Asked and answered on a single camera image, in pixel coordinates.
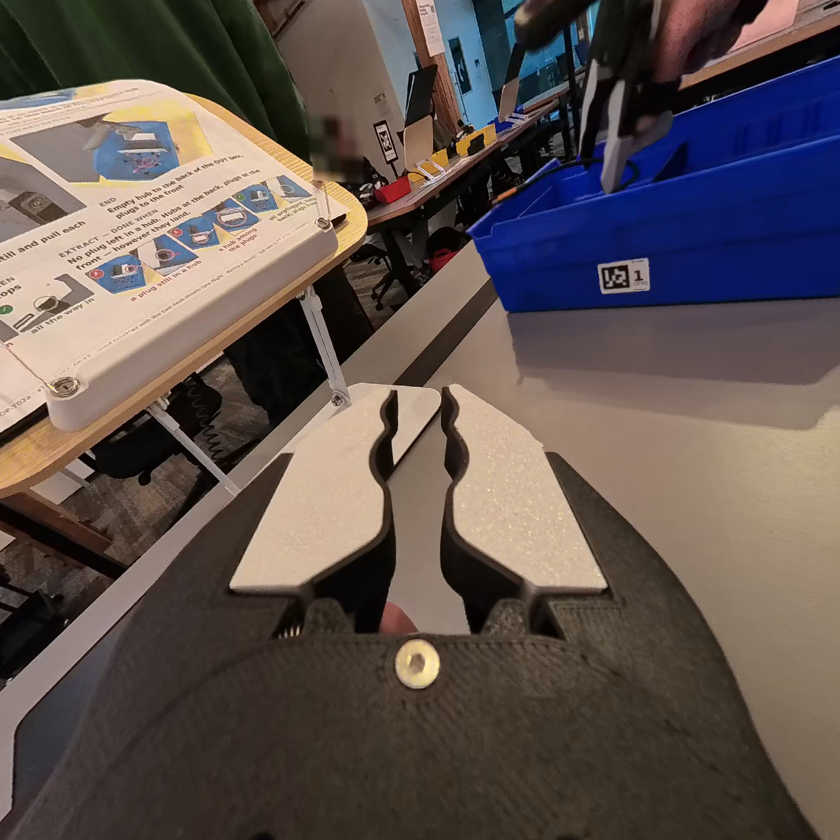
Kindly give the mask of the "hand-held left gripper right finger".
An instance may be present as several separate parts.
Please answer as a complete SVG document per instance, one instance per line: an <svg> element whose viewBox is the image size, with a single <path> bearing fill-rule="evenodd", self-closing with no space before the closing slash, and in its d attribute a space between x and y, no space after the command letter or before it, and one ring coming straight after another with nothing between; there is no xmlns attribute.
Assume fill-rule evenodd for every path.
<svg viewBox="0 0 840 840"><path fill-rule="evenodd" d="M550 454L525 427L464 386L442 391L440 567L478 634L498 603L526 624L554 597L601 596L608 583Z"/></svg>

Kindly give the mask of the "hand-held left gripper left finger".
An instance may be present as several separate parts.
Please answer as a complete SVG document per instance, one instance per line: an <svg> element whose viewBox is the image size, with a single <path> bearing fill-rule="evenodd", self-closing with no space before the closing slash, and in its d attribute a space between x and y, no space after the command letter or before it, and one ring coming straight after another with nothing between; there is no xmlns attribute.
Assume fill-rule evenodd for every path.
<svg viewBox="0 0 840 840"><path fill-rule="evenodd" d="M395 390L373 392L295 447L228 584L238 595L338 602L355 630L380 630L396 568L386 485L398 428Z"/></svg>

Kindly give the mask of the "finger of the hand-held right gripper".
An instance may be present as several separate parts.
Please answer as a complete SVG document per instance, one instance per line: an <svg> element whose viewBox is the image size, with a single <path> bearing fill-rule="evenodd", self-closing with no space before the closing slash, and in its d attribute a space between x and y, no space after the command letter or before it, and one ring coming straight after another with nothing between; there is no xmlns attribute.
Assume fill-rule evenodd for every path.
<svg viewBox="0 0 840 840"><path fill-rule="evenodd" d="M593 158L596 138L601 130L607 103L614 88L614 73L597 59L589 59L584 78L584 96L581 105L581 133L579 159Z"/></svg>
<svg viewBox="0 0 840 840"><path fill-rule="evenodd" d="M606 102L606 140L603 150L601 186L610 195L620 186L625 164L637 145L642 132L638 124L636 84L618 79Z"/></svg>

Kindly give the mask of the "black usb cable orange plugs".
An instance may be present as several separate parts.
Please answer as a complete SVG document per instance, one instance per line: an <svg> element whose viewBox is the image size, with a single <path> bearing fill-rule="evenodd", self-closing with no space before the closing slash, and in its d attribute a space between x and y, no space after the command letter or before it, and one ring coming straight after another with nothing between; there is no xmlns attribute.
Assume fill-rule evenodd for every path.
<svg viewBox="0 0 840 840"><path fill-rule="evenodd" d="M507 200L510 200L515 196L518 196L518 195L522 194L526 189L529 188L529 186L534 185L537 182L540 182L543 178L546 178L549 175L552 175L556 172L564 172L564 171L574 169L574 168L578 168L578 167L582 167L582 168L588 170L590 167L592 167L594 165L601 165L602 169L603 170L605 169L605 162L604 162L604 159L602 157L598 157L598 158L595 157L595 158L589 158L589 159L576 159L576 160L573 160L573 161L566 161L566 162L561 162L559 159L553 159L550 163L547 163L546 166L544 166L540 171L534 173L532 176L530 176L524 182L522 182L518 185L515 185L511 189L509 189L505 192L502 192L499 195L497 195L496 197L494 197L493 200L492 200L492 205L494 207L496 207L496 206L500 205L501 203L503 203ZM636 162L626 161L623 164L623 167L627 167L627 168L630 169L631 176L627 181L625 181L625 182L620 181L619 182L619 184L616 188L617 192L622 192L622 191L626 190L631 185L633 185L636 181L638 181L640 176L641 176L640 167L637 165Z"/></svg>

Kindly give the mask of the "blue plastic bin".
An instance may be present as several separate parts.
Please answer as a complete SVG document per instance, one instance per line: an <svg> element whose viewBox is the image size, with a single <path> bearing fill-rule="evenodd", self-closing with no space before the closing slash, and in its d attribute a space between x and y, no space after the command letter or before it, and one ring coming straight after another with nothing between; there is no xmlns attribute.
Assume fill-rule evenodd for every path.
<svg viewBox="0 0 840 840"><path fill-rule="evenodd" d="M606 195L551 163L469 231L508 312L836 298L839 58L675 117Z"/></svg>

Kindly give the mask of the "person's right hand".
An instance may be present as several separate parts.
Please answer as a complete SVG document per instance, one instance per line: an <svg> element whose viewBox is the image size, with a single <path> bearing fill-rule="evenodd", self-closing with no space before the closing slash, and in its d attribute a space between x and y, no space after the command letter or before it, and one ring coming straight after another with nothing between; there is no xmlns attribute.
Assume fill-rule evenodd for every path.
<svg viewBox="0 0 840 840"><path fill-rule="evenodd" d="M727 53L765 1L667 1L655 36L653 82L680 81Z"/></svg>

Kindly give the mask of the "tan board on stand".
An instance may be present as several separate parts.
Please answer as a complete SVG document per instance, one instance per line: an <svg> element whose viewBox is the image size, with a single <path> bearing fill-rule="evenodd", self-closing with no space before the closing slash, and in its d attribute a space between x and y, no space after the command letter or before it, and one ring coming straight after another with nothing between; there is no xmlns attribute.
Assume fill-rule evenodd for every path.
<svg viewBox="0 0 840 840"><path fill-rule="evenodd" d="M497 116L499 123L508 122L517 107L520 85L519 75L525 55L526 50L524 46L519 44L519 42L515 43L511 50L504 84L500 90Z"/></svg>
<svg viewBox="0 0 840 840"><path fill-rule="evenodd" d="M407 82L403 129L405 167L416 171L419 164L434 154L434 86L438 74L436 64L410 73Z"/></svg>

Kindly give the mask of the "pink object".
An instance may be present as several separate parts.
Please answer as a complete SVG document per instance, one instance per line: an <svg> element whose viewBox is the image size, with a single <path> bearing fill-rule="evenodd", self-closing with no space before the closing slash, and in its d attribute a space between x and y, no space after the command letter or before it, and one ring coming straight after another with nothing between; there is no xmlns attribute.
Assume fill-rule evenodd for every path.
<svg viewBox="0 0 840 840"><path fill-rule="evenodd" d="M727 55L789 29L795 21L799 5L799 1L768 1L755 20L743 27Z"/></svg>

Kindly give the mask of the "black office chair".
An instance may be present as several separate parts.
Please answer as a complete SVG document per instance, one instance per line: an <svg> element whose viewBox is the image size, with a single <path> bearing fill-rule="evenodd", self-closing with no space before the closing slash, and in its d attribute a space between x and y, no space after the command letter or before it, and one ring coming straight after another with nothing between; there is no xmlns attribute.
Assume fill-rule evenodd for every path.
<svg viewBox="0 0 840 840"><path fill-rule="evenodd" d="M364 281L357 295L374 312L396 311L410 296L383 246L363 244L346 266L351 281Z"/></svg>
<svg viewBox="0 0 840 840"><path fill-rule="evenodd" d="M176 455L184 455L212 475L204 461L214 467L221 464L214 422L222 405L221 393L192 374L163 399L167 423L142 412L93 445L82 461L104 476L136 478L142 485L149 484L152 473Z"/></svg>

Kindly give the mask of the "brown wooden stool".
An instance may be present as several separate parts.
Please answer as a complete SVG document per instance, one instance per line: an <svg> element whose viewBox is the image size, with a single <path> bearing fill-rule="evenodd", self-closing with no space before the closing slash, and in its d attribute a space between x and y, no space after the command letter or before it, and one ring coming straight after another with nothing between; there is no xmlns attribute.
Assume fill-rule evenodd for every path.
<svg viewBox="0 0 840 840"><path fill-rule="evenodd" d="M1 499L2 531L58 560L84 566L110 580L129 568L107 554L111 540L32 490Z"/></svg>

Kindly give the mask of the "printed instruction sheet pad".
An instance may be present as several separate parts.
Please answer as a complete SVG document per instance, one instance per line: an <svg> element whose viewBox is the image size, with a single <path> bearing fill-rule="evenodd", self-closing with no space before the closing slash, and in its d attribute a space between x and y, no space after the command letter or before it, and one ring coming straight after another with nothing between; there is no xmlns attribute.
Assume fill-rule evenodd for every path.
<svg viewBox="0 0 840 840"><path fill-rule="evenodd" d="M2 101L1 428L108 414L331 258L308 178L184 93Z"/></svg>

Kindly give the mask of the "wooden post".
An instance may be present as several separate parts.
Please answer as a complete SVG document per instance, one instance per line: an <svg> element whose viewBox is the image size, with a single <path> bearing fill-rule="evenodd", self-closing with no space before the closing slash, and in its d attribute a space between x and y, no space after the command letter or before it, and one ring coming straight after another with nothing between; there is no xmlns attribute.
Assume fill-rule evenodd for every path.
<svg viewBox="0 0 840 840"><path fill-rule="evenodd" d="M435 67L433 104L437 120L452 135L461 118L454 83L449 73L445 40L435 1L402 1L406 22L421 67Z"/></svg>

